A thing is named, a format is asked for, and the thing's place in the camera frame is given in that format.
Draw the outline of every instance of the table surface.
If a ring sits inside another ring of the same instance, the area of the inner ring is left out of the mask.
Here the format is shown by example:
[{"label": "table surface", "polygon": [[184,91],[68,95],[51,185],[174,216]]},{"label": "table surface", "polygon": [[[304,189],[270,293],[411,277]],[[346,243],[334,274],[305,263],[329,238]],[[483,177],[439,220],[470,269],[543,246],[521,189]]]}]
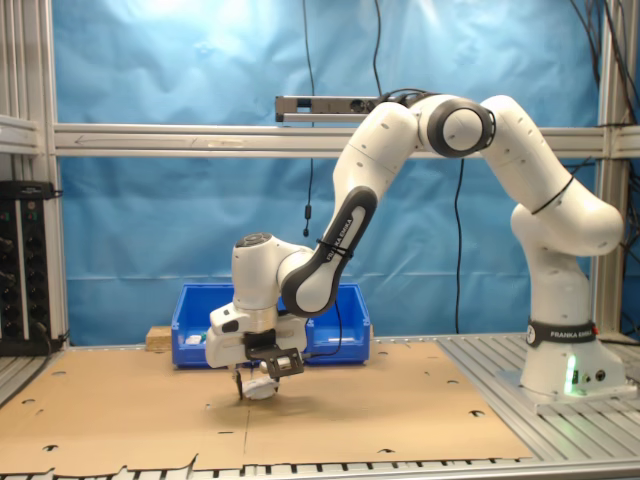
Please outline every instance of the table surface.
[{"label": "table surface", "polygon": [[[379,343],[435,341],[474,383],[487,403],[535,455],[527,460],[347,463],[245,466],[242,470],[122,470],[104,480],[205,480],[222,477],[296,478],[640,478],[640,400],[592,402],[554,407],[536,415],[513,398],[497,379],[524,365],[523,334],[381,337]],[[628,372],[640,372],[640,348],[608,345]],[[90,350],[144,348],[143,345],[72,347]],[[52,359],[64,355],[61,352]],[[44,357],[0,358],[0,403],[35,372]],[[12,475],[0,480],[45,480],[46,475]]]}]

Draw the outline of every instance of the brown cardboard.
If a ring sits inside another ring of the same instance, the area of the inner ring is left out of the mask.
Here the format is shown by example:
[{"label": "brown cardboard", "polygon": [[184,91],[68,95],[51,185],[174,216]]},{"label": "brown cardboard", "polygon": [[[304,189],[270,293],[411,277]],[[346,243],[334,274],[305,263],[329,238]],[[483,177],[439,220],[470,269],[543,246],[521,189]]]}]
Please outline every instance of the brown cardboard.
[{"label": "brown cardboard", "polygon": [[283,379],[276,397],[251,405],[244,462],[530,456],[438,346],[424,343],[376,345],[367,366]]},{"label": "brown cardboard", "polygon": [[196,454],[240,468],[247,415],[229,372],[176,371],[169,353],[70,351],[0,409],[0,471],[109,475]]},{"label": "brown cardboard", "polygon": [[0,409],[0,474],[531,456],[435,344],[377,348],[367,366],[307,367],[263,402],[168,353],[67,352]]}]

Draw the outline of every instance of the blue bin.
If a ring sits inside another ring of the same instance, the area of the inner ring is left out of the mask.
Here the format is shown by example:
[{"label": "blue bin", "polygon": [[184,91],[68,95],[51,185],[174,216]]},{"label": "blue bin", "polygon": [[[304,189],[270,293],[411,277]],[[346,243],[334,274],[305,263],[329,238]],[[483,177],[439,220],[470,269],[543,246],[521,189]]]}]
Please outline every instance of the blue bin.
[{"label": "blue bin", "polygon": [[[338,309],[342,318],[342,346],[335,355],[310,358],[309,364],[363,363],[369,359],[370,321],[360,287],[355,283],[338,287]],[[182,287],[171,322],[173,363],[178,367],[208,367],[205,344],[185,344],[191,335],[206,332],[212,310],[233,301],[233,285],[187,283]],[[279,308],[283,309],[282,300]],[[338,348],[339,321],[336,307],[307,322],[305,353],[329,354]]]}]

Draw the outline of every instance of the horizontal metal bar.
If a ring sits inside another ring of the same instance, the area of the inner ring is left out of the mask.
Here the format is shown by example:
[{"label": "horizontal metal bar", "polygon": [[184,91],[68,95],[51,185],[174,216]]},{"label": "horizontal metal bar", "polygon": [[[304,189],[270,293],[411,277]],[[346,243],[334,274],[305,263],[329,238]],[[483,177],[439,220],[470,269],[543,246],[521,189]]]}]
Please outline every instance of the horizontal metal bar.
[{"label": "horizontal metal bar", "polygon": [[617,129],[613,140],[613,158],[640,157],[640,126]]},{"label": "horizontal metal bar", "polygon": [[23,120],[22,118],[10,117],[8,115],[0,115],[0,127],[16,127],[24,130],[37,130],[35,122]]},{"label": "horizontal metal bar", "polygon": [[[196,125],[57,124],[56,154],[68,157],[336,158],[355,129]],[[561,158],[601,156],[601,128],[544,128]],[[472,158],[481,158],[479,154]],[[412,158],[442,158],[421,148]]]},{"label": "horizontal metal bar", "polygon": [[367,117],[364,113],[285,113],[283,122],[316,123],[360,123]]},{"label": "horizontal metal bar", "polygon": [[0,115],[0,153],[35,155],[37,147],[35,123]]}]

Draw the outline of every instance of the blue backdrop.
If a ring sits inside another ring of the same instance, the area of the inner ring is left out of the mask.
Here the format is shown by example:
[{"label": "blue backdrop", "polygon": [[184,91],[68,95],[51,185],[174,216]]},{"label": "blue backdrop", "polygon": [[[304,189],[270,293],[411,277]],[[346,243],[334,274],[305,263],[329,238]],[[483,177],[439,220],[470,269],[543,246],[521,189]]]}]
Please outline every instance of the blue backdrop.
[{"label": "blue backdrop", "polygon": [[[309,0],[318,95],[376,95],[373,0]],[[540,126],[595,125],[586,37],[569,2],[382,0],[385,91],[476,101],[513,96]],[[61,122],[273,125],[276,95],[310,94],[300,0],[54,0]],[[335,160],[61,160],[71,338],[143,341],[169,324],[184,282],[229,282],[232,245],[253,231],[312,245],[333,209]],[[592,187],[593,169],[580,179]],[[458,160],[410,160],[345,278],[377,334],[454,328]],[[481,160],[460,195],[463,332],[522,331],[529,312],[514,203]]]}]

